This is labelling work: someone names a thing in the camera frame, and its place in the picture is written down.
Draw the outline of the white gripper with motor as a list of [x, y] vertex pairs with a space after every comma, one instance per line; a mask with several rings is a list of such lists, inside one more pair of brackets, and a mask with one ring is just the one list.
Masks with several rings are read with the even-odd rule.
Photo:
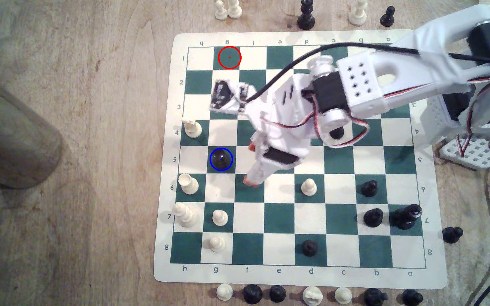
[[316, 137], [312, 102], [303, 98], [310, 88], [309, 74], [296, 73], [279, 87], [270, 87], [245, 105], [255, 132], [248, 149], [256, 162], [243, 179], [247, 186], [258, 186], [278, 170], [289, 170], [303, 162], [311, 138]]

